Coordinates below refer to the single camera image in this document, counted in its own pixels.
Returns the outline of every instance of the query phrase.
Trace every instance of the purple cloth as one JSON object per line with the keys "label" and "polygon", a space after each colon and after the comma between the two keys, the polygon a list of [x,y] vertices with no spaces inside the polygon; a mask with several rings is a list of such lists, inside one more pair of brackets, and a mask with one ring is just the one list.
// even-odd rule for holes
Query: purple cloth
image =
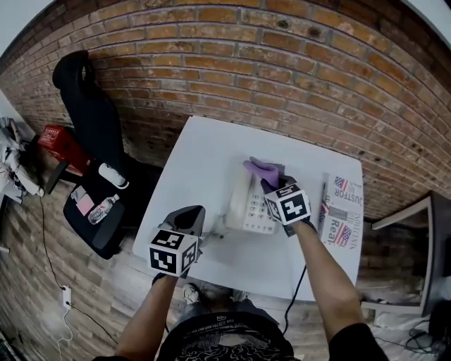
{"label": "purple cloth", "polygon": [[244,161],[243,165],[245,168],[260,177],[261,179],[266,180],[272,187],[275,189],[279,188],[279,170],[277,166],[270,163],[264,163],[259,161],[257,158],[250,157],[249,161]]}

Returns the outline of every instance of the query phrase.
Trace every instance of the black t-shirt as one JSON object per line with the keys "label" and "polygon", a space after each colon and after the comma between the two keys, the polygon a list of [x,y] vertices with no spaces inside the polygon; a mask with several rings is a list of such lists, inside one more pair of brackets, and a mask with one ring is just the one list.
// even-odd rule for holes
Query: black t-shirt
{"label": "black t-shirt", "polygon": [[[329,343],[330,360],[388,361],[365,324],[354,324]],[[297,360],[276,324],[247,312],[205,314],[172,330],[161,345],[157,361]],[[94,361],[127,361],[98,357]]]}

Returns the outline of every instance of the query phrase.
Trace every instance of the white sneaker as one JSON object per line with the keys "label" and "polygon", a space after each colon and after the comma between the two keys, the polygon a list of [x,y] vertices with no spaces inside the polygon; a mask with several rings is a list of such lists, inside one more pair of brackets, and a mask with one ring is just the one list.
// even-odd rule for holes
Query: white sneaker
{"label": "white sneaker", "polygon": [[187,283],[183,286],[183,299],[187,305],[191,305],[199,300],[199,289],[193,283]]}
{"label": "white sneaker", "polygon": [[232,290],[232,296],[230,297],[233,302],[241,302],[247,298],[249,293],[243,290]]}

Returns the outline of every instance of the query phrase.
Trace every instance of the electrical outlet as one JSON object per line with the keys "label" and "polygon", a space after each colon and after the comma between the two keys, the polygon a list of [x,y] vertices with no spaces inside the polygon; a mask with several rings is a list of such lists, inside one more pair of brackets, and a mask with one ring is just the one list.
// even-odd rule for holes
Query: electrical outlet
{"label": "electrical outlet", "polygon": [[63,306],[70,310],[72,308],[72,290],[69,286],[63,286]]}

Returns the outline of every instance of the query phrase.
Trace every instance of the telephone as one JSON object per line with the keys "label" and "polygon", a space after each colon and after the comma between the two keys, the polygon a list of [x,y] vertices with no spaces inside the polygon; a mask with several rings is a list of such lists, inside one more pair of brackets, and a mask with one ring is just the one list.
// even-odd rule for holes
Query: telephone
{"label": "telephone", "polygon": [[268,213],[260,180],[242,164],[238,165],[235,176],[225,226],[255,233],[275,233],[278,224]]}

